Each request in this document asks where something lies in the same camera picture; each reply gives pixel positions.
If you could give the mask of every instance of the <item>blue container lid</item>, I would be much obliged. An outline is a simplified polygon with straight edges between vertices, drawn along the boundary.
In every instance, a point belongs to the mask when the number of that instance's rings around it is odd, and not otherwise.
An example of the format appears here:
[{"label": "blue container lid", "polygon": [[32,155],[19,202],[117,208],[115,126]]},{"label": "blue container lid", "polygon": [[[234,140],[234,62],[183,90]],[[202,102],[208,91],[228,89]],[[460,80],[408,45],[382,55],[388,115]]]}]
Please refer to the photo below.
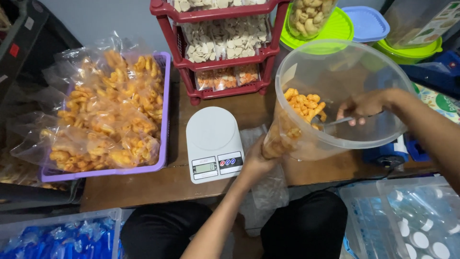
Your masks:
[{"label": "blue container lid", "polygon": [[350,6],[342,10],[350,17],[355,27],[353,41],[369,42],[385,39],[390,26],[383,16],[375,9],[367,6]]}]

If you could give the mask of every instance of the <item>purple plastic basket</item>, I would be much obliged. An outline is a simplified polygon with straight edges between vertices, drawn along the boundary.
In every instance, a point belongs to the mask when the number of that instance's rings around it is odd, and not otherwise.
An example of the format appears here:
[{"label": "purple plastic basket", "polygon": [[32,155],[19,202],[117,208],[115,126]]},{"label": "purple plastic basket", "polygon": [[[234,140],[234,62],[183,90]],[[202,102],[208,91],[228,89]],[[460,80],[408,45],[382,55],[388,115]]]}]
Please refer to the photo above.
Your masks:
[{"label": "purple plastic basket", "polygon": [[106,170],[97,170],[97,171],[87,171],[80,173],[64,173],[61,170],[50,169],[45,167],[40,167],[39,169],[39,179],[42,182],[60,182],[75,180],[78,178],[84,177],[94,177],[94,176],[108,176],[108,175],[129,175],[129,174],[139,174],[146,172],[155,172],[163,168],[166,164],[167,159],[167,146],[168,146],[168,135],[169,135],[169,76],[171,72],[171,56],[167,52],[154,53],[155,60],[158,65],[161,66],[161,70],[165,75],[165,91],[163,93],[163,118],[161,120],[161,137],[160,137],[160,157],[158,163],[155,165],[146,165],[135,167],[131,169],[106,169]]}]

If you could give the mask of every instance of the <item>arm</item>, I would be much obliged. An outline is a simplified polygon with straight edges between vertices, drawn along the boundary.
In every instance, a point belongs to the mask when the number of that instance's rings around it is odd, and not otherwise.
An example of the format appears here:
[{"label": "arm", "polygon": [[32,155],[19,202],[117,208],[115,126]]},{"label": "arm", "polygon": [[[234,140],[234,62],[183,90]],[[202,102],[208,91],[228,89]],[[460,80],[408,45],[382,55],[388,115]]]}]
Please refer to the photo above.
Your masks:
[{"label": "arm", "polygon": [[391,111],[407,125],[452,188],[460,194],[460,126],[428,107],[412,94],[391,88],[376,90],[349,98],[339,108],[337,119],[344,113],[358,118],[371,116],[382,110]]},{"label": "arm", "polygon": [[264,138],[265,135],[262,135],[249,149],[240,175],[213,214],[198,230],[181,259],[219,259],[244,197],[278,162],[262,157]]}]

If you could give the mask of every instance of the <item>red sticker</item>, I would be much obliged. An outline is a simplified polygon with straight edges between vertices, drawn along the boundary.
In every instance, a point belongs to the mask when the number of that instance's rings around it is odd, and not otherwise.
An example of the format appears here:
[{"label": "red sticker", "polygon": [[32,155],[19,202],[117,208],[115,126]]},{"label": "red sticker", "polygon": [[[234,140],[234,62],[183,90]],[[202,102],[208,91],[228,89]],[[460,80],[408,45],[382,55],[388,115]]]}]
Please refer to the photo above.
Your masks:
[{"label": "red sticker", "polygon": [[13,43],[10,48],[11,56],[16,57],[18,52],[19,52],[19,46]]}]

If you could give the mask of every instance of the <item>lime green container lid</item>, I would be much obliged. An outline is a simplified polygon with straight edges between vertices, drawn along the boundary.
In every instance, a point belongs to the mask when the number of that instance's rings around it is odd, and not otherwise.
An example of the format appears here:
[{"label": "lime green container lid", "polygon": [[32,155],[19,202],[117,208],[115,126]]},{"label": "lime green container lid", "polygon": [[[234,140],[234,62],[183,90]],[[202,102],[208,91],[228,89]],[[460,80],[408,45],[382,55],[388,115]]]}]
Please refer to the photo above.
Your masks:
[{"label": "lime green container lid", "polygon": [[415,48],[405,48],[405,49],[393,49],[390,47],[385,40],[380,40],[377,42],[382,48],[386,51],[391,52],[395,55],[399,55],[406,58],[411,59],[423,59],[428,58],[436,52],[443,51],[441,45],[443,44],[443,39],[439,37],[435,40],[432,44],[425,46],[425,47],[415,47]]},{"label": "lime green container lid", "polygon": [[287,8],[286,17],[284,19],[284,26],[281,32],[281,43],[293,50],[299,46],[304,45],[310,41],[315,40],[327,40],[327,39],[338,39],[338,40],[353,40],[355,35],[353,29],[353,22],[348,17],[348,15],[342,11],[342,9],[336,7],[331,17],[329,18],[322,32],[315,38],[301,41],[296,38],[293,38],[288,32],[288,20],[289,14],[291,13],[292,3],[289,4]]}]

